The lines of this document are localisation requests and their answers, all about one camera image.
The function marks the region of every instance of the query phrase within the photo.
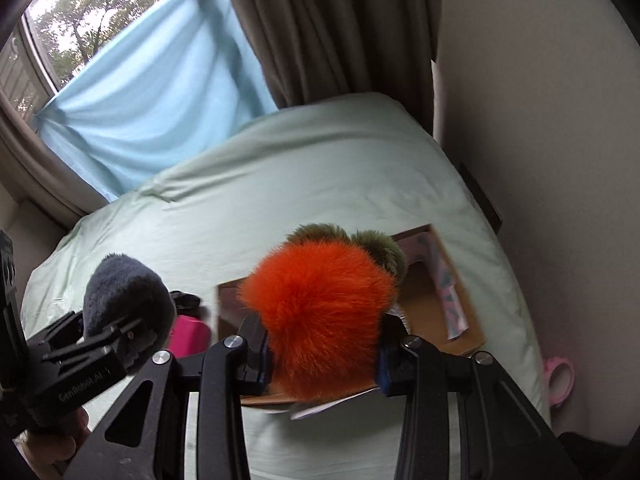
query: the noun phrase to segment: bed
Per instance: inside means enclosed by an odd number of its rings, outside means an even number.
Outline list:
[[[478,311],[485,349],[548,421],[536,336],[494,233],[437,143],[380,94],[258,118],[221,146],[83,218],[31,275],[22,323],[29,336],[82,308],[86,282],[115,252],[141,260],[169,289],[203,298],[215,329],[216,285],[247,275],[307,222],[390,234],[434,224]],[[89,403],[92,425],[123,387]],[[402,399],[376,391],[302,420],[244,408],[252,478],[392,478],[403,410]],[[194,442],[190,422],[190,474]],[[457,453],[453,446],[453,469]]]

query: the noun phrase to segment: metal screw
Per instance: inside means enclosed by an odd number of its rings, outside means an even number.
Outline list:
[[[163,365],[169,359],[171,359],[171,354],[169,354],[169,352],[167,352],[166,350],[158,350],[151,358],[151,360],[157,365]]]
[[[238,348],[243,342],[242,336],[230,335],[225,339],[225,346],[227,348]]]
[[[422,344],[422,340],[417,335],[408,335],[402,339],[402,344],[407,348],[418,348]]]
[[[489,354],[489,352],[478,352],[476,354],[476,363],[479,365],[490,365],[494,362],[494,356]]]

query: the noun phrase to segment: orange pom-pom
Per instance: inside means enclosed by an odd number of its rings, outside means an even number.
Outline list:
[[[331,400],[374,379],[380,317],[394,277],[341,240],[285,244],[241,286],[274,356],[273,382],[296,400]]]

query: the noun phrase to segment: green pom-pom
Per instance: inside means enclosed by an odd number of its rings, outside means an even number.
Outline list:
[[[347,231],[335,224],[301,225],[287,236],[287,242],[290,244],[301,244],[308,240],[314,242],[341,240],[351,243]]]
[[[351,241],[369,253],[373,261],[402,282],[406,274],[406,259],[391,236],[380,231],[358,231]]]

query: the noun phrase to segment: light blue curtain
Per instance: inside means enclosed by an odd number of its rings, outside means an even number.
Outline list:
[[[230,0],[163,0],[108,43],[35,125],[113,201],[275,110]]]

